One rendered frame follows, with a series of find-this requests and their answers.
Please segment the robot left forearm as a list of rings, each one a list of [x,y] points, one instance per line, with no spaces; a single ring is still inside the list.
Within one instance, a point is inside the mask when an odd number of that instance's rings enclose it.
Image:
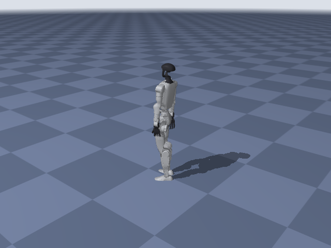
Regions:
[[[159,108],[159,105],[155,104],[154,105],[154,126],[157,127],[158,126],[158,123],[159,123],[159,120],[160,120],[160,108]]]

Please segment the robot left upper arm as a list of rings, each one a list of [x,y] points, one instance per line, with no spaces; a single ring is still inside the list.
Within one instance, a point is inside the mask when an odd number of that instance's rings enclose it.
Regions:
[[[155,103],[155,104],[159,105],[159,108],[161,108],[161,105],[162,105],[162,95],[164,93],[164,87],[165,87],[164,84],[160,84],[160,85],[157,85],[156,89],[155,89],[155,91],[156,91],[156,101],[157,101],[157,103]],[[154,106],[153,106],[153,108],[154,108]]]

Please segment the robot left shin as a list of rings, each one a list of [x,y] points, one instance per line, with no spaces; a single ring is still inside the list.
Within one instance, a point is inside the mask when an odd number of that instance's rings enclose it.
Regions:
[[[161,159],[161,165],[163,168],[164,177],[168,178],[168,168],[170,166],[169,152],[166,150],[163,151],[162,155],[160,154],[160,159]]]

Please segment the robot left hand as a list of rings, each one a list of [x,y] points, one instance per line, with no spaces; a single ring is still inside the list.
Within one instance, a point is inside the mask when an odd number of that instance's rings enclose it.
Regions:
[[[156,136],[158,136],[158,134],[159,134],[159,136],[161,136],[160,130],[159,130],[159,123],[158,123],[158,127],[154,126],[152,133],[154,133],[154,136],[155,136],[155,134],[156,134]]]

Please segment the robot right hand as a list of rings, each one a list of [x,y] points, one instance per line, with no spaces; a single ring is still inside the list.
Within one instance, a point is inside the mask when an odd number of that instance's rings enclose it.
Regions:
[[[171,129],[171,126],[172,126],[172,129],[173,129],[173,123],[174,123],[174,128],[175,128],[175,120],[174,120],[174,113],[173,113],[173,116],[172,117],[172,120],[171,120],[171,124],[169,125],[170,126],[170,129]]]

